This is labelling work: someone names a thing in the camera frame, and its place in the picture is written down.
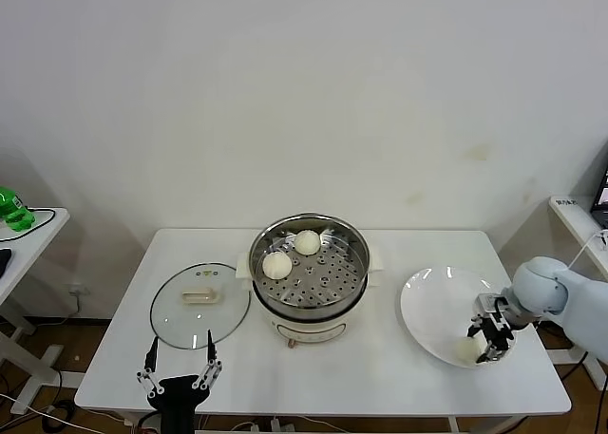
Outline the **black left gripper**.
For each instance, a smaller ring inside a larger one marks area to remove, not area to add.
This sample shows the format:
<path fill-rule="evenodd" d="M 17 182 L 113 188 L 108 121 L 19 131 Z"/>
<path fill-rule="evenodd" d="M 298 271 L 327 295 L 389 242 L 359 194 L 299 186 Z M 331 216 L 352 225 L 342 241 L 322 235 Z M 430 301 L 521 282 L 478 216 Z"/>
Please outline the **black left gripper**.
<path fill-rule="evenodd" d="M 147 402 L 160 413 L 161 434 L 193 434 L 196 408 L 210 396 L 210 389 L 223 367 L 212 332 L 207 331 L 207 362 L 198 377 L 172 377 L 159 383 L 156 377 L 158 345 L 159 337 L 155 336 L 136 378 L 146 392 Z"/>

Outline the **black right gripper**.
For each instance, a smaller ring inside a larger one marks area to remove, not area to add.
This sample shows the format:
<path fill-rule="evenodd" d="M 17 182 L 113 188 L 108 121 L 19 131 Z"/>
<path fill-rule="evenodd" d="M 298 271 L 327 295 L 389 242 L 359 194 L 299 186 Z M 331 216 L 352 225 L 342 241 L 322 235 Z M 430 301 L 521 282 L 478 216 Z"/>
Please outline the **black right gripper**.
<path fill-rule="evenodd" d="M 502 360 L 515 342 L 514 331 L 523 329 L 523 323 L 516 315 L 515 307 L 505 296 L 494 298 L 496 329 L 487 326 L 489 316 L 477 313 L 471 318 L 466 336 L 476 336 L 476 362 L 491 363 Z"/>

